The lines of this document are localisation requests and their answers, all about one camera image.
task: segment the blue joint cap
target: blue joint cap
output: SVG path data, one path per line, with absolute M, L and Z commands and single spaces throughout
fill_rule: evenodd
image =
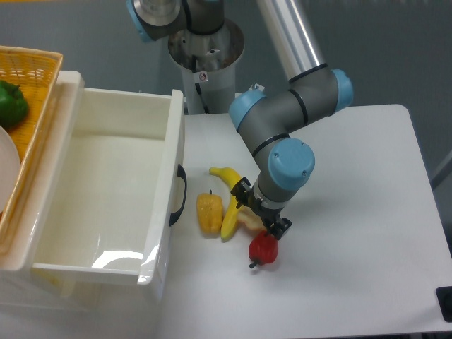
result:
M 340 69 L 331 70 L 338 81 L 338 103 L 336 105 L 335 113 L 340 111 L 353 102 L 353 84 L 347 77 L 344 71 Z
M 149 42 L 152 41 L 150 36 L 146 33 L 143 26 L 141 25 L 138 16 L 136 16 L 135 9 L 133 8 L 133 0 L 127 0 L 126 1 L 127 9 L 129 10 L 129 14 L 132 17 L 132 21 L 135 24 L 135 28 L 138 31 L 138 34 L 140 35 L 142 42 Z
M 249 90 L 237 97 L 229 106 L 229 116 L 235 129 L 238 131 L 240 123 L 248 114 L 249 110 L 266 95 L 260 90 Z
M 315 164 L 314 152 L 299 139 L 282 139 L 268 156 L 271 178 L 287 191 L 297 191 L 306 184 Z

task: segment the banana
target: banana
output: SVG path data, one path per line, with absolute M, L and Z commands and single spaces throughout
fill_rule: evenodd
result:
M 230 167 L 217 168 L 211 167 L 209 169 L 209 174 L 219 177 L 224 183 L 229 187 L 231 191 L 237 182 L 239 182 L 242 177 L 234 169 Z M 225 217 L 221 224 L 221 239 L 227 241 L 232 238 L 235 231 L 237 230 L 237 214 L 239 210 L 237 209 L 237 201 L 235 197 L 231 195 L 230 202 L 227 207 Z

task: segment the drawer handle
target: drawer handle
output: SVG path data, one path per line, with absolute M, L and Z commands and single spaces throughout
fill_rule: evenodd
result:
M 171 213 L 169 217 L 169 226 L 173 226 L 176 221 L 178 221 L 179 217 L 182 214 L 182 211 L 184 210 L 185 206 L 185 198 L 186 198 L 186 174 L 185 169 L 181 165 L 177 165 L 177 176 L 184 180 L 185 189 L 184 189 L 184 199 L 182 200 L 182 206 L 177 212 Z

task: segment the gray floor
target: gray floor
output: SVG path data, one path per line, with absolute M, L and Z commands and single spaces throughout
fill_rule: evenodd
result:
M 166 42 L 142 44 L 124 3 L 0 4 L 0 44 L 61 52 L 64 69 L 79 71 L 87 87 L 161 94 L 181 89 Z M 286 89 L 256 2 L 225 3 L 227 17 L 246 38 L 245 55 L 237 67 L 237 91 L 255 82 L 270 94 Z M 401 104 L 410 110 L 431 174 L 452 149 L 452 1 L 305 0 L 304 4 L 327 62 L 344 69 L 354 82 L 354 105 Z M 435 196 L 452 238 L 451 178 Z

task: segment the yellow basket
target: yellow basket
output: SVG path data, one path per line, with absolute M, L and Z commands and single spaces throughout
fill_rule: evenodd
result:
M 62 62 L 59 53 L 0 46 L 0 80 L 20 85 L 30 106 L 24 121 L 6 130 L 18 149 L 20 172 L 3 215 L 0 214 L 0 252 L 7 251 L 13 239 L 35 159 L 42 151 L 51 114 L 46 107 Z

